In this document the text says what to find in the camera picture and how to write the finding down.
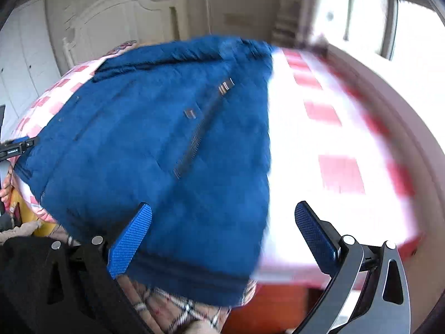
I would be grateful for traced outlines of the blue quilted jacket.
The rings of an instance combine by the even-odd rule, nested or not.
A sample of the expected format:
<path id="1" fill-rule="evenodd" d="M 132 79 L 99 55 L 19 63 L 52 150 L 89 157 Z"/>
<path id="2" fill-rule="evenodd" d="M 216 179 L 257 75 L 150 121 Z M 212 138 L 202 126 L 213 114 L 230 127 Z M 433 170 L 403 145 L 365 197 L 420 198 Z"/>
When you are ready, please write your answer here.
<path id="1" fill-rule="evenodd" d="M 272 47 L 207 36 L 104 60 L 15 172 L 74 239 L 152 224 L 127 274 L 235 306 L 259 260 L 269 205 Z"/>

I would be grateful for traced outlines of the beige plaid clothing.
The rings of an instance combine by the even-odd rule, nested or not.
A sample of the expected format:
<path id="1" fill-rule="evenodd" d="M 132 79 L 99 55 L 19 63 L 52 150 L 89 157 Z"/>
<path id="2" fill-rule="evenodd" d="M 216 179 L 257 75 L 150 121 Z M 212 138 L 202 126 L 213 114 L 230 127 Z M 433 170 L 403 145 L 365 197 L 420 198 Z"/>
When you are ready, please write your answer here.
<path id="1" fill-rule="evenodd" d="M 117 284 L 153 333 L 221 333 L 233 308 L 247 305 L 257 282 L 181 281 L 165 288 L 146 286 L 119 275 Z"/>

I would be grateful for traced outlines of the white wardrobe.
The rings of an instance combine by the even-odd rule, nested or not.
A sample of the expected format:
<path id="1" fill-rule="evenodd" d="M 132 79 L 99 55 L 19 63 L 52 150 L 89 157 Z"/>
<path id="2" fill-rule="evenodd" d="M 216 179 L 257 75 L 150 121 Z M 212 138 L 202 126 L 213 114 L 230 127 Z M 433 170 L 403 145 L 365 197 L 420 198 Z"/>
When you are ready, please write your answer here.
<path id="1" fill-rule="evenodd" d="M 60 79 L 51 45 L 45 0 L 30 0 L 15 8 L 1 28 L 2 131 L 11 131 L 18 119 Z"/>

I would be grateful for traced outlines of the colourful patterned pillow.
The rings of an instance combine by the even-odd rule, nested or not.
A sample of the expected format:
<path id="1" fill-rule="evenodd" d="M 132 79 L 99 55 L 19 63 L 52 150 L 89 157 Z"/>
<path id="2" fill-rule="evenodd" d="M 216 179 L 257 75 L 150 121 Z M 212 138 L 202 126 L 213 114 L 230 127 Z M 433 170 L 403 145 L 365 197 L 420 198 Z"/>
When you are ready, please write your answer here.
<path id="1" fill-rule="evenodd" d="M 125 51 L 128 51 L 128 50 L 130 50 L 132 48 L 136 48 L 136 47 L 137 47 L 136 40 L 125 41 L 124 43 L 122 43 L 122 44 L 114 47 L 110 51 L 108 51 L 106 53 L 106 56 L 121 54 L 121 53 L 124 53 Z"/>

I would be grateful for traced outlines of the red white checkered bedsheet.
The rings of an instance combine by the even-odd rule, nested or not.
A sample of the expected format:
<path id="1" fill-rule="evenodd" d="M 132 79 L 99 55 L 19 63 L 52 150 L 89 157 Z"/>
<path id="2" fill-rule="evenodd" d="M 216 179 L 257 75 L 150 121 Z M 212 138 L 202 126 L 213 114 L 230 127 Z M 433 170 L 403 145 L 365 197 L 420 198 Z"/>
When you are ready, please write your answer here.
<path id="1" fill-rule="evenodd" d="M 316 267 L 297 229 L 297 203 L 306 201 L 340 234 L 350 234 L 362 244 L 378 247 L 389 240 L 403 251 L 405 244 L 419 238 L 409 208 L 414 186 L 407 166 L 390 154 L 389 132 L 360 106 L 355 88 L 310 53 L 272 49 L 268 217 L 250 279 L 275 282 L 285 272 L 293 281 L 325 286 L 329 275 Z M 14 135 L 38 136 L 104 60 L 121 54 L 70 69 L 33 103 Z M 20 157 L 13 162 L 14 187 L 41 219 L 61 225 L 15 172 Z"/>

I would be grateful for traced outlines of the white wooden headboard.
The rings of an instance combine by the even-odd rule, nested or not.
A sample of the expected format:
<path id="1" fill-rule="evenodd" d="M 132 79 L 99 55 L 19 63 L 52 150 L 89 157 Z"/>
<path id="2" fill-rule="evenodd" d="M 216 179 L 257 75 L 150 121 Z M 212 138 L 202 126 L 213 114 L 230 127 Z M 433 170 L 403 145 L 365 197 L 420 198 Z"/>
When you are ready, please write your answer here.
<path id="1" fill-rule="evenodd" d="M 70 30 L 63 39 L 69 68 L 126 41 L 156 45 L 190 37 L 186 0 L 98 0 L 74 18 Z"/>

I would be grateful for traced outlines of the patterned beige curtain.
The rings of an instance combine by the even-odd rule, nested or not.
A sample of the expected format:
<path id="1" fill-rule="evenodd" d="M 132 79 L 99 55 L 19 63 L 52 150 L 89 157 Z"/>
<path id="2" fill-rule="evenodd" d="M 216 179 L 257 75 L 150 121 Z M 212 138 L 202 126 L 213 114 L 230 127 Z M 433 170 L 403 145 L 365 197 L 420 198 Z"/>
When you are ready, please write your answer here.
<path id="1" fill-rule="evenodd" d="M 280 0 L 271 43 L 282 48 L 324 49 L 326 26 L 332 19 L 330 0 Z"/>

